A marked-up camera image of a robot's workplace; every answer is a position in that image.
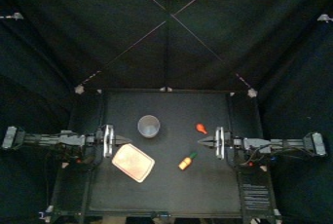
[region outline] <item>black curtain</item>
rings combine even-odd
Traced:
[[[0,15],[19,9],[0,0]],[[0,20],[0,140],[8,126],[28,132],[67,129],[71,86],[27,20]],[[36,223],[55,183],[53,158],[24,149],[0,154],[0,223]]]
[[[329,157],[281,159],[273,181],[278,207],[291,223],[332,223],[333,23],[317,22],[283,58],[261,91],[265,134],[299,138],[318,131]]]

